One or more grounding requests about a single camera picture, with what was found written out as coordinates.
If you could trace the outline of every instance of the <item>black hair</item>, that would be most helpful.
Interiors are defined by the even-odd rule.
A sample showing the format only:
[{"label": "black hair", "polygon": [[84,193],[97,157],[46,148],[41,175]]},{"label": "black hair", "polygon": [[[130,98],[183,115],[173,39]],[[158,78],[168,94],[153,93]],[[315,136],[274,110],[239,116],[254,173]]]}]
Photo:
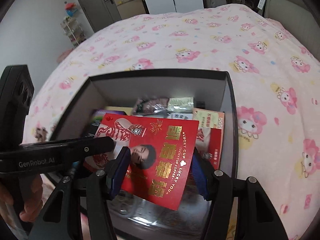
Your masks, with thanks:
[{"label": "black hair", "polygon": [[137,163],[136,166],[141,170],[146,170],[150,168],[156,161],[156,150],[155,148],[150,144],[142,144],[141,146],[144,146],[149,150],[148,157],[143,162]]}]

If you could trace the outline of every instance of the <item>white wall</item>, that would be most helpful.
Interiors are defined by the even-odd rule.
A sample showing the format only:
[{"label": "white wall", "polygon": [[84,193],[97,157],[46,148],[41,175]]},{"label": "white wall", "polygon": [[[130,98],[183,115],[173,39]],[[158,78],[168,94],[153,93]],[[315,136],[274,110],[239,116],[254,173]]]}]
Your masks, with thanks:
[{"label": "white wall", "polygon": [[[58,56],[72,44],[60,26],[64,2],[77,0],[15,0],[0,23],[0,73],[7,65],[27,64],[38,93],[58,66]],[[78,21],[87,37],[93,34],[84,14]]]}]

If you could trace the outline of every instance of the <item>door handle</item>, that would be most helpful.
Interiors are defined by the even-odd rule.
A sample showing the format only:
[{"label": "door handle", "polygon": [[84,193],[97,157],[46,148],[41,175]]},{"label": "door handle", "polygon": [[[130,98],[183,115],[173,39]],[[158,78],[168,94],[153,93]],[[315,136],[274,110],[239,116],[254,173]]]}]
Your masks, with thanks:
[{"label": "door handle", "polygon": [[110,0],[111,4],[114,4],[114,1],[113,0]]}]

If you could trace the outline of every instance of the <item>gold firework graphic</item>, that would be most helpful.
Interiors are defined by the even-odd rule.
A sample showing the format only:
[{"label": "gold firework graphic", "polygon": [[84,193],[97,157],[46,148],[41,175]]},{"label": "gold firework graphic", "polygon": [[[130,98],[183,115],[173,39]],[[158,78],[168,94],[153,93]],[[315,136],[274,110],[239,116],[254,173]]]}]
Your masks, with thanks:
[{"label": "gold firework graphic", "polygon": [[155,134],[157,134],[157,132],[159,132],[160,130],[162,130],[161,126],[162,126],[163,121],[159,121],[159,119],[157,119],[156,122],[152,122],[150,123],[151,125],[151,132],[154,132]]}]

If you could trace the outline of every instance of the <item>finger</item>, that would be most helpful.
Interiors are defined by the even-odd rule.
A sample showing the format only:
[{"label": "finger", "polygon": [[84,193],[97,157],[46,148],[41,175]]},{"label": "finger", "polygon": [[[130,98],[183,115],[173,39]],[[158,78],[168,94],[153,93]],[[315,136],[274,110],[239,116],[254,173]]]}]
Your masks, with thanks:
[{"label": "finger", "polygon": [[39,205],[34,210],[34,212],[26,213],[25,211],[22,211],[20,213],[20,219],[24,222],[34,222],[42,209],[42,205],[43,205],[43,202],[41,200]]},{"label": "finger", "polygon": [[40,174],[36,175],[36,177],[33,179],[31,183],[31,191],[33,193],[36,193],[40,188],[42,188],[42,183],[43,181]]},{"label": "finger", "polygon": [[7,188],[0,183],[0,199],[8,205],[13,205],[13,198]]},{"label": "finger", "polygon": [[30,197],[30,199],[25,201],[24,210],[26,213],[33,213],[36,210],[39,203],[42,201],[41,200],[42,192],[43,192],[43,189],[41,187],[36,193],[33,193],[33,195]]}]

